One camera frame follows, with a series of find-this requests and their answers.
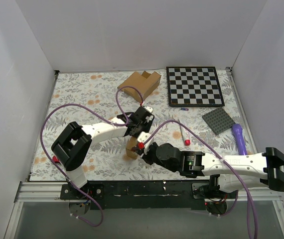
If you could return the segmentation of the red black utility knife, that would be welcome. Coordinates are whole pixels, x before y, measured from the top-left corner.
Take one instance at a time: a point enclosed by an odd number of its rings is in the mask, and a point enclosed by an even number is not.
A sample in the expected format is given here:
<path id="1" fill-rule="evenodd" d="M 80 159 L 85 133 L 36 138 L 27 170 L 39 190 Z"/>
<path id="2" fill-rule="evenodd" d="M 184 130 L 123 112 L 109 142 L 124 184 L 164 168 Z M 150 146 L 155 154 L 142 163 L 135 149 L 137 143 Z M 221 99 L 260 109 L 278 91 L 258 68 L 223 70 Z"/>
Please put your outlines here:
<path id="1" fill-rule="evenodd" d="M 56 156 L 53 156 L 53 157 L 52 157 L 52 160 L 53 160 L 55 163 L 59 163 L 59 160 L 58 160 L 58 158 L 57 158 Z"/>

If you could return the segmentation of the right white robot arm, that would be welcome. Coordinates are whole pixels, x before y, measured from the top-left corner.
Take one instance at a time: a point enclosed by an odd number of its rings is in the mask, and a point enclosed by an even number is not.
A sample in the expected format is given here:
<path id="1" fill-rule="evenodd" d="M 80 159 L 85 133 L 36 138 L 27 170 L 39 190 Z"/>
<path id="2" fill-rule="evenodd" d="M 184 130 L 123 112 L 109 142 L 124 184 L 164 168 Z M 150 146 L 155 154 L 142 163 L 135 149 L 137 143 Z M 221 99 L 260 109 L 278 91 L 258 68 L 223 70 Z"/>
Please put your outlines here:
<path id="1" fill-rule="evenodd" d="M 181 151 L 169 143 L 137 144 L 136 152 L 147 164 L 157 164 L 187 178 L 217 176 L 208 185 L 214 198 L 253 187 L 284 192 L 284 154 L 274 147 L 253 155 L 226 155 L 222 159 L 201 151 Z"/>

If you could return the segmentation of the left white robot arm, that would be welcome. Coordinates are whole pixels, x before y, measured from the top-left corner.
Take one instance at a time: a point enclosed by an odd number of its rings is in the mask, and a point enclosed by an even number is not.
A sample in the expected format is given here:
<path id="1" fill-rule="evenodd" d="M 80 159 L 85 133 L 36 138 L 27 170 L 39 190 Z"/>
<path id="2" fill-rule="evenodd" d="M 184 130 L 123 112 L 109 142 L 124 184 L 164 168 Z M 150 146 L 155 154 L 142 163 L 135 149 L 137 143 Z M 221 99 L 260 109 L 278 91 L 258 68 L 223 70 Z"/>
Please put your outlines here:
<path id="1" fill-rule="evenodd" d="M 89 192 L 86 185 L 82 163 L 89 147 L 97 143 L 125 136 L 138 138 L 142 142 L 149 137 L 149 130 L 154 118 L 153 108 L 140 106 L 134 113 L 129 114 L 128 123 L 125 115 L 111 119 L 110 123 L 100 122 L 90 125 L 79 125 L 75 121 L 69 123 L 51 146 L 51 150 L 63 165 L 67 179 L 73 183 L 71 193 L 77 199 L 84 199 Z"/>

